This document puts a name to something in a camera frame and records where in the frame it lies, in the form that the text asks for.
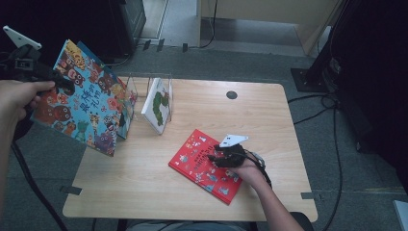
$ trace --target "desk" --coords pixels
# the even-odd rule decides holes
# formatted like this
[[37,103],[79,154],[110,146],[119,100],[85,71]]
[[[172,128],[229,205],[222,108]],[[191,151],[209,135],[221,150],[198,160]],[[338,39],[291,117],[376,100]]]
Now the desk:
[[[64,215],[71,218],[153,218],[265,221],[256,193],[242,183],[229,206],[167,165],[197,128],[222,141],[246,135],[242,146],[260,154],[273,189],[289,211],[318,218],[284,89],[255,84],[174,79],[171,122],[159,136],[140,115],[146,81],[137,79],[140,101],[129,137],[114,157],[87,148]],[[233,90],[238,98],[226,97]]]
[[[309,55],[326,27],[337,20],[342,3],[342,0],[218,0],[217,18],[296,24],[297,36]],[[215,5],[216,0],[197,0],[198,39],[200,19],[214,17]]]

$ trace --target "person's left hand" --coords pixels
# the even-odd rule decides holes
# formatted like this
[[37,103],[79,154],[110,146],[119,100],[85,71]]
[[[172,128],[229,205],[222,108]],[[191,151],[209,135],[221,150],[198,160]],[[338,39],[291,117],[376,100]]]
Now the person's left hand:
[[37,92],[51,90],[55,83],[28,82],[23,83],[15,80],[0,81],[0,117],[2,122],[12,122],[23,119],[26,116],[24,107],[29,105],[35,108],[40,100]]

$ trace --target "red book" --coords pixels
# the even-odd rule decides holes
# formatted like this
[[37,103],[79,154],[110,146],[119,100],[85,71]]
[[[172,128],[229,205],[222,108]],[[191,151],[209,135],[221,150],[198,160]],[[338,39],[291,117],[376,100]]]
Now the red book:
[[242,179],[208,159],[208,154],[222,156],[222,152],[215,150],[216,144],[219,141],[195,129],[168,165],[229,205]]

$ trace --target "book cover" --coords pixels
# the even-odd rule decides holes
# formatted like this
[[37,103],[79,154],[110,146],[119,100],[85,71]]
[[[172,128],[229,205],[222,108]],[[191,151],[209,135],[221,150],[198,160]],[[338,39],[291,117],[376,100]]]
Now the book cover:
[[122,86],[71,40],[65,42],[54,69],[74,82],[75,92],[45,92],[31,119],[113,156],[122,109],[118,101],[124,95]]
[[108,73],[115,81],[119,82],[119,84],[121,85],[121,88],[119,87],[119,85],[117,85],[112,89],[112,91],[114,92],[117,104],[121,107],[121,115],[119,128],[117,129],[117,135],[126,139],[129,132],[130,123],[134,115],[135,104],[130,101],[133,97],[133,95],[130,94],[132,94],[133,92],[127,91],[126,85],[114,74],[114,72],[108,66],[106,66],[95,54],[93,54],[83,42],[79,41],[77,46],[89,57],[89,59],[87,59],[88,63],[86,64],[86,66],[91,69],[91,78],[94,79],[99,75],[99,69],[92,68],[94,65],[96,65],[101,67],[105,73]]
[[195,129],[168,165],[229,205],[242,179],[227,168],[216,167],[208,159],[208,154],[222,156],[215,150],[216,144],[219,142]]
[[152,127],[162,134],[165,130],[167,117],[170,112],[168,89],[162,78],[154,78],[144,102],[141,114],[150,122]]

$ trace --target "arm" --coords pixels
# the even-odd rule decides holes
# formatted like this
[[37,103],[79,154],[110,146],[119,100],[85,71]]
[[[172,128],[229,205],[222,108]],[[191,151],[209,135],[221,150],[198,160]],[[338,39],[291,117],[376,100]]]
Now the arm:
[[21,83],[0,80],[0,220],[3,214],[4,194],[9,165],[10,146],[17,122],[26,116],[24,107],[37,106],[38,91],[51,90],[54,82]]
[[303,230],[266,182],[264,175],[250,160],[241,167],[231,168],[258,194],[269,230]]

